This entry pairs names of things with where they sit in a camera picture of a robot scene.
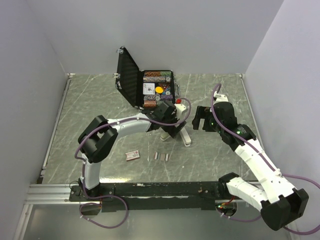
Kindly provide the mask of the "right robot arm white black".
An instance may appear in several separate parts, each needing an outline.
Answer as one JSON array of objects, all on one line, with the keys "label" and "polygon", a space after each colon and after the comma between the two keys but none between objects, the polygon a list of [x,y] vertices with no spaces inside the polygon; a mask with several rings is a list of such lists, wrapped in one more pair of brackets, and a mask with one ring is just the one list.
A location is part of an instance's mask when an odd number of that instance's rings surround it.
[{"label": "right robot arm white black", "polygon": [[253,131],[239,124],[233,105],[223,94],[215,92],[210,107],[198,106],[192,120],[194,130],[216,132],[249,167],[261,187],[243,180],[236,173],[228,173],[218,180],[218,193],[223,199],[238,197],[257,209],[264,222],[274,231],[300,218],[307,206],[309,195],[297,189],[276,168],[263,150]]}]

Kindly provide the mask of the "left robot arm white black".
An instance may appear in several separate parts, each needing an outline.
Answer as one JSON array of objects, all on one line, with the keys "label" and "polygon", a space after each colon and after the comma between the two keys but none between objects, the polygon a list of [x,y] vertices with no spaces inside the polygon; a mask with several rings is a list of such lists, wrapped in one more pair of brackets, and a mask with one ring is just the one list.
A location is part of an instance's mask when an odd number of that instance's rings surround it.
[{"label": "left robot arm white black", "polygon": [[93,201],[99,196],[101,162],[110,154],[115,142],[123,137],[163,130],[161,138],[175,138],[186,125],[183,117],[188,108],[182,103],[165,100],[153,110],[118,119],[96,116],[78,138],[75,158],[83,161],[79,178],[80,194]]}]

